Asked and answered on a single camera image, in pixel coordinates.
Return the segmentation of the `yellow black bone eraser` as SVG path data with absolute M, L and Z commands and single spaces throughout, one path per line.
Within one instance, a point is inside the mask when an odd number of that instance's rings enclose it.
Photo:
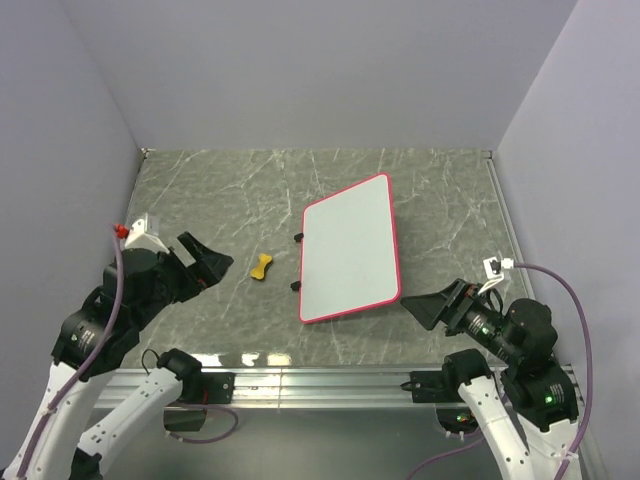
M 250 277 L 257 281 L 263 281 L 272 263 L 273 257 L 271 255 L 260 253 L 257 264 L 250 270 Z

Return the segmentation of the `pink framed whiteboard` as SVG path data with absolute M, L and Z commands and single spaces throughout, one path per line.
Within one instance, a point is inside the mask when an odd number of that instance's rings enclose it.
M 399 299 L 399 244 L 388 173 L 307 205 L 301 234 L 302 323 L 327 321 Z

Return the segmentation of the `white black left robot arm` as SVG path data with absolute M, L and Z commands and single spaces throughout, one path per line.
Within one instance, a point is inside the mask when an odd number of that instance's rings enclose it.
M 62 324 L 52 350 L 49 378 L 28 433 L 4 479 L 100 479 L 130 440 L 166 406 L 210 408 L 202 364 L 171 349 L 137 389 L 93 427 L 87 422 L 102 391 L 167 306 L 185 303 L 217 285 L 233 264 L 184 232 L 179 242 L 193 261 L 184 264 L 152 237 L 151 248 L 121 246 L 110 232 L 114 260 L 101 285 Z

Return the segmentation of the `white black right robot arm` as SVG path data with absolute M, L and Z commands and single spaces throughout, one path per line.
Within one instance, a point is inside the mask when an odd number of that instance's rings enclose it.
M 413 402 L 464 403 L 449 433 L 479 433 L 504 479 L 581 478 L 572 446 L 578 400 L 553 354 L 558 335 L 547 306 L 530 298 L 505 306 L 495 289 L 462 279 L 401 304 L 423 328 L 443 325 L 446 335 L 477 344 L 447 355 L 438 372 L 411 372 L 401 388 Z

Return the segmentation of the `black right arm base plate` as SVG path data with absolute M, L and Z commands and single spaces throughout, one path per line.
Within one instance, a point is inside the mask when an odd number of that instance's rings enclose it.
M 409 380 L 400 385 L 400 389 L 411 394 L 414 404 L 423 403 L 461 403 L 458 389 L 468 385 L 470 378 L 454 370 L 412 371 Z

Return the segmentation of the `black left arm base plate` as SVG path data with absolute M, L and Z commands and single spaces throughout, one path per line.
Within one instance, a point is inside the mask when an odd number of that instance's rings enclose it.
M 228 405 L 234 392 L 236 375 L 227 371 L 199 372 L 183 381 L 179 403 Z

